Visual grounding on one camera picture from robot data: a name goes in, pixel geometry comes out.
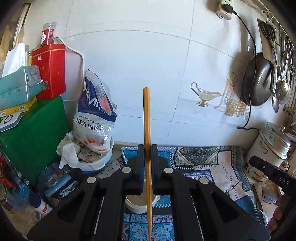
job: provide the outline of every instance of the rice cooker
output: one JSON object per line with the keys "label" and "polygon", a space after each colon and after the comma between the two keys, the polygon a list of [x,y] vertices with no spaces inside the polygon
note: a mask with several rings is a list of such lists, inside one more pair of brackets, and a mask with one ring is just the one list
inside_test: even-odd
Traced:
{"label": "rice cooker", "polygon": [[268,177],[250,165],[250,157],[260,157],[276,167],[279,167],[287,159],[287,152],[291,147],[291,142],[284,129],[283,125],[278,127],[271,122],[267,122],[265,128],[259,132],[258,137],[246,155],[246,161],[250,167],[249,173],[255,179],[266,181]]}

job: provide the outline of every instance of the metal pot lid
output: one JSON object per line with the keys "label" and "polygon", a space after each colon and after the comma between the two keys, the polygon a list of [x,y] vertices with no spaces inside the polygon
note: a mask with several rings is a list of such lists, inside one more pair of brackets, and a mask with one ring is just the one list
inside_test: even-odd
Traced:
{"label": "metal pot lid", "polygon": [[285,127],[280,125],[280,127],[276,126],[271,122],[266,123],[266,128],[283,146],[290,148],[291,141],[288,138],[287,134],[284,132]]}

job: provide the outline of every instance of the white device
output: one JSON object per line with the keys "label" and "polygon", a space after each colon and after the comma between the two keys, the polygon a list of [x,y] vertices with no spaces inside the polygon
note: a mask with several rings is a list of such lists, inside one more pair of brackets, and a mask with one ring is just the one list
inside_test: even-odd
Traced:
{"label": "white device", "polygon": [[218,8],[216,11],[217,16],[221,19],[230,20],[232,18],[232,13],[230,14],[230,13],[226,12],[223,9],[222,5],[228,4],[233,7],[233,0],[218,0],[217,3],[218,3]]}
{"label": "white device", "polygon": [[4,118],[0,123],[0,132],[9,130],[15,127],[20,122],[21,117],[22,115],[20,111],[18,111]]}

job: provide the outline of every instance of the green cutting board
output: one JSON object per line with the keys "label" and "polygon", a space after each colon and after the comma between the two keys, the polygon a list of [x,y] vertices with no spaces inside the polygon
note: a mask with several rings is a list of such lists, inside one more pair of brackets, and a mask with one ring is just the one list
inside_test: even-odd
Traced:
{"label": "green cutting board", "polygon": [[57,145],[67,132],[62,97],[38,99],[16,127],[0,133],[0,146],[11,164],[36,185],[41,172],[60,161]]}

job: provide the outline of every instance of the power strip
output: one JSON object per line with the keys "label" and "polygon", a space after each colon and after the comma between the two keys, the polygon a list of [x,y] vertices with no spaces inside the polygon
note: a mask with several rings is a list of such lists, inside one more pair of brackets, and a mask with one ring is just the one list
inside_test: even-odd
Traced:
{"label": "power strip", "polygon": [[233,7],[233,0],[218,0],[218,8],[216,11],[216,14],[218,15],[219,18],[221,19],[227,19],[230,20],[232,18],[232,14],[226,12],[223,8],[223,4],[228,4]]}

